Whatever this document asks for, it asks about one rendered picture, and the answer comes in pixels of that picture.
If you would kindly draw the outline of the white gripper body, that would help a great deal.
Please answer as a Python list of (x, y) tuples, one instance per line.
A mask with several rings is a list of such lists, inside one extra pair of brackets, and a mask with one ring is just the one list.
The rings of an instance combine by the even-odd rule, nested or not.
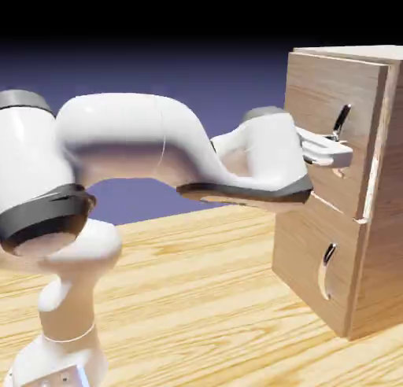
[(347, 168), (351, 165), (353, 150), (350, 147), (300, 127), (296, 127), (296, 131), (307, 164), (329, 168)]

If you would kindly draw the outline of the dark curved metal handle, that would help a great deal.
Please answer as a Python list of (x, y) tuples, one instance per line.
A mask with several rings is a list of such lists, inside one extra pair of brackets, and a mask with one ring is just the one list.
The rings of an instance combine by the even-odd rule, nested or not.
[(333, 126), (332, 133), (329, 136), (330, 140), (335, 141), (335, 142), (339, 141), (339, 136), (342, 131), (342, 126), (345, 123), (346, 118), (349, 115), (351, 108), (352, 108), (351, 104), (347, 104), (342, 107), (342, 110), (338, 114), (337, 120), (335, 121), (335, 125)]

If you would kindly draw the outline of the light wood cabinet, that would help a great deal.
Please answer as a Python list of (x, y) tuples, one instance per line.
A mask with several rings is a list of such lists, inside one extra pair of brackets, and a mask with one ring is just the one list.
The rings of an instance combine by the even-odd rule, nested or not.
[(362, 219), (357, 294), (348, 339), (403, 323), (403, 46), (297, 48), (291, 53), (388, 65)]

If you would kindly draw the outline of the large wood cabinet door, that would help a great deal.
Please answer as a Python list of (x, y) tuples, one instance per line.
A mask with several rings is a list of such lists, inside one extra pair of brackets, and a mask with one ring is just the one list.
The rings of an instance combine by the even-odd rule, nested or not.
[(316, 195), (349, 217), (362, 219), (389, 67), (335, 57), (290, 53), (285, 109), (296, 124), (320, 135), (334, 129), (342, 108), (351, 110), (340, 139), (353, 150), (351, 165), (337, 173), (311, 165)]

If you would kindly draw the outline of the small wood cabinet door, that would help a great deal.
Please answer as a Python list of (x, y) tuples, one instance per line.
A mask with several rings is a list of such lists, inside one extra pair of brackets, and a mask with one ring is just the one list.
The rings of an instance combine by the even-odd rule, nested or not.
[[(315, 197), (303, 208), (275, 218), (273, 271), (340, 337), (350, 334), (367, 228)], [(326, 277), (331, 299), (325, 300), (318, 268), (332, 242), (337, 249)]]

